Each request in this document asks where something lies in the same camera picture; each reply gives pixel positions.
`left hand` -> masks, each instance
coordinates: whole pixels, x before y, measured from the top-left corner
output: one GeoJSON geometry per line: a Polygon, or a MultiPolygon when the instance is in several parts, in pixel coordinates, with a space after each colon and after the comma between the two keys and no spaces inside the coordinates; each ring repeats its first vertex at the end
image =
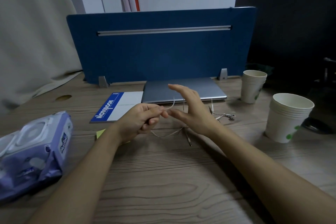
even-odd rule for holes
{"type": "Polygon", "coordinates": [[[121,143],[126,143],[138,134],[149,133],[159,122],[160,115],[168,118],[163,106],[140,103],[132,107],[112,126],[115,126],[120,133],[121,143]]]}

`wooden desk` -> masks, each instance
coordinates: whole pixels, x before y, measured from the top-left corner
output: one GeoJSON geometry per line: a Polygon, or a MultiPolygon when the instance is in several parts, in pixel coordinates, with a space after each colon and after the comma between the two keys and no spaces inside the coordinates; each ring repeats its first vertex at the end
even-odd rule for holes
{"type": "MultiPolygon", "coordinates": [[[[143,84],[114,85],[100,89],[83,82],[80,74],[65,85],[31,99],[1,118],[0,133],[20,129],[25,123],[58,111],[72,117],[74,132],[68,151],[66,174],[94,143],[95,132],[107,124],[89,124],[112,92],[141,91],[143,84]],[[61,95],[72,98],[57,102],[61,95]]],[[[263,90],[254,105],[242,103],[239,78],[218,82],[228,95],[214,104],[215,112],[236,112],[233,122],[222,118],[241,137],[270,157],[336,197],[335,135],[317,135],[299,129],[288,144],[263,136],[272,93],[263,90]]],[[[166,135],[182,125],[161,119],[155,129],[166,135]]],[[[208,139],[183,133],[157,138],[139,136],[119,147],[94,217],[95,223],[271,223],[272,220],[240,173],[208,139]]],[[[0,222],[23,223],[58,184],[24,196],[0,208],[0,222]]]]}

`forearm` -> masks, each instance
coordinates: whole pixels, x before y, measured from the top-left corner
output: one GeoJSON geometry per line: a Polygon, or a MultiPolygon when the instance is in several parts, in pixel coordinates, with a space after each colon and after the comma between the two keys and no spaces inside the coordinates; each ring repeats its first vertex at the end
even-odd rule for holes
{"type": "Polygon", "coordinates": [[[106,129],[28,223],[90,223],[120,141],[113,126],[106,129]]]}
{"type": "Polygon", "coordinates": [[[276,163],[222,125],[210,137],[251,185],[278,223],[334,223],[334,198],[276,163]]]}

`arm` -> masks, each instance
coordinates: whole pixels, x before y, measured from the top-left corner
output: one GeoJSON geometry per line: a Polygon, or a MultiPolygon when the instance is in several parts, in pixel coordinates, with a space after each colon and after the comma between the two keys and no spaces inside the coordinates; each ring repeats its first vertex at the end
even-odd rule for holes
{"type": "Polygon", "coordinates": [[[167,117],[163,107],[138,104],[113,123],[51,197],[36,210],[29,224],[91,223],[106,175],[118,146],[137,134],[148,133],[167,117]]]}
{"type": "Polygon", "coordinates": [[[188,103],[188,113],[168,114],[209,137],[241,172],[277,223],[336,223],[336,200],[221,125],[196,91],[169,85],[188,103]]]}

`black monitor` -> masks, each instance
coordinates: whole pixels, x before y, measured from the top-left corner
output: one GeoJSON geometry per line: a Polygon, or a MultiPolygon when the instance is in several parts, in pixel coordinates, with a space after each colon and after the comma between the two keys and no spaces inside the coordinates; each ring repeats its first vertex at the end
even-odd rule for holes
{"type": "Polygon", "coordinates": [[[249,63],[274,67],[292,82],[321,77],[323,59],[336,59],[336,0],[236,0],[257,7],[249,63]]]}

